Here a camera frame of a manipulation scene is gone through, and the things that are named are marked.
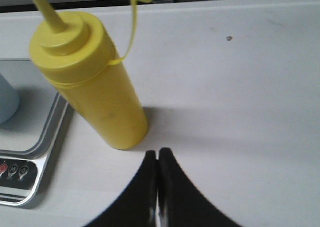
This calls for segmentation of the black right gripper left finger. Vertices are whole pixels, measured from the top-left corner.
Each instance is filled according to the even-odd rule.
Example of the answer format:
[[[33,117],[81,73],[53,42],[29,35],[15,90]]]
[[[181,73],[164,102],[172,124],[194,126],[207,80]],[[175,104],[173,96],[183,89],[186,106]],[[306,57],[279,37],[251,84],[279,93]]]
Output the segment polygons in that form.
[[[121,195],[88,227],[155,227],[158,162],[156,152],[148,150]]]

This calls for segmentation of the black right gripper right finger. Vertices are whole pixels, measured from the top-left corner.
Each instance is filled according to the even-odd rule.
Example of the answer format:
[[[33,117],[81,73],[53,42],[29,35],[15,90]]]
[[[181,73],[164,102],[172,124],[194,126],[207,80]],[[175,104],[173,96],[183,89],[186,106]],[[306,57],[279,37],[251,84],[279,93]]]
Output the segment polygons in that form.
[[[162,227],[238,227],[196,188],[172,150],[159,151],[159,215]]]

